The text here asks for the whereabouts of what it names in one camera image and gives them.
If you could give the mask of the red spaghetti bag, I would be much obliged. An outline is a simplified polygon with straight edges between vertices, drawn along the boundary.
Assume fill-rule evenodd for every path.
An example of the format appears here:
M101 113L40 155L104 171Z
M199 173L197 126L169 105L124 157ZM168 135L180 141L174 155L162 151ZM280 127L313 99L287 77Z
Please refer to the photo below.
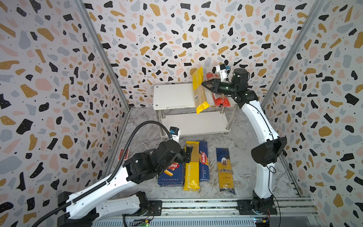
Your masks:
M207 80L220 79L219 75L213 74L213 73L207 73L206 76L207 76ZM217 106L217 107L231 107L228 98L225 97L224 95L215 94L215 93L213 93L212 95L213 95L213 100L214 100L215 106Z

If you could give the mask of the yellow Pastatime spaghetti bag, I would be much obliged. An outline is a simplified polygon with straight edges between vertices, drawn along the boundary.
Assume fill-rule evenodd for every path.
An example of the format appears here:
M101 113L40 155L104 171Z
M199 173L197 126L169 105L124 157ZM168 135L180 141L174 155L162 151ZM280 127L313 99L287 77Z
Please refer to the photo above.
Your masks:
M191 148L191 160L185 165L184 191L198 192L199 186L199 142L187 141L186 148Z

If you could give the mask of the yellow clear spaghetti bag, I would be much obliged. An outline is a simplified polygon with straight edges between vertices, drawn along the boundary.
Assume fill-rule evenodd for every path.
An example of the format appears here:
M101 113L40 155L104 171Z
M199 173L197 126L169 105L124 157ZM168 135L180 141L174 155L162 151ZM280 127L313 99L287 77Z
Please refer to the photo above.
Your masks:
M197 114L200 114L202 111L210 107L206 98L204 87L202 86L203 81L203 68L200 67L192 75L193 95Z

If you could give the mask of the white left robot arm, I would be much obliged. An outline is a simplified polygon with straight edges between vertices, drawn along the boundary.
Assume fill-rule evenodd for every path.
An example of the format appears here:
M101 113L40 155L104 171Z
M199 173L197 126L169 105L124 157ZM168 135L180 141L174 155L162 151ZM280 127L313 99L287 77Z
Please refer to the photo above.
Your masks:
M59 227L90 227L95 222L117 215L141 216L150 203L145 192L136 192L122 199L112 196L146 180L160 176L171 164L190 163L192 148L182 148L174 140L161 142L156 149L133 155L110 182L98 182L80 192L65 192L58 198L60 205L69 204L64 214L58 217Z

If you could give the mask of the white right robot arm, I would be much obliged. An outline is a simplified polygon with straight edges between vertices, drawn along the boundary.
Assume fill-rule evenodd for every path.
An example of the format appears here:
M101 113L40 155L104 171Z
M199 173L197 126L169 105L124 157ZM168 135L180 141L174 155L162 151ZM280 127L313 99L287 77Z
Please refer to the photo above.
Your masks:
M246 69L237 68L233 70L229 82L211 79L202 82L201 85L214 94L230 96L252 124L259 142L259 145L251 150L257 167L257 178L251 204L245 206L245 209L262 215L274 209L272 175L276 172L275 163L287 144L287 138L279 136L273 129L256 93L248 89L249 76Z

